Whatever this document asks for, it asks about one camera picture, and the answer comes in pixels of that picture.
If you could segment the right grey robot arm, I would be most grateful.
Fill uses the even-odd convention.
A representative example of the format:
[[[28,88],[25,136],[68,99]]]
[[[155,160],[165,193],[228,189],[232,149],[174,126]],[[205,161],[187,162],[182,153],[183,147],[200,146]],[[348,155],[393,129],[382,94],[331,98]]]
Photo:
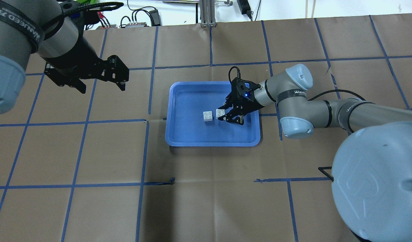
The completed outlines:
[[[275,104],[289,139],[309,137],[316,128],[342,128],[349,136],[328,175],[341,219],[360,241],[412,242],[412,111],[361,97],[308,99],[313,77],[303,64],[260,84],[232,69],[237,75],[229,79],[218,120],[243,125],[249,113]]]

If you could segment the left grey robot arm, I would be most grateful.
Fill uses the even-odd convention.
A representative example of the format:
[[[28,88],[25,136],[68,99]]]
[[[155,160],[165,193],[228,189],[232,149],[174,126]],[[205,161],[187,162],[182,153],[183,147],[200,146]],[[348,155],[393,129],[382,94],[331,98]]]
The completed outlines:
[[[85,93],[83,79],[97,79],[124,91],[128,67],[117,55],[98,57],[84,37],[84,27],[98,23],[99,12],[122,6],[122,2],[0,0],[0,115],[15,106],[35,53],[46,61],[44,73],[57,86]]]

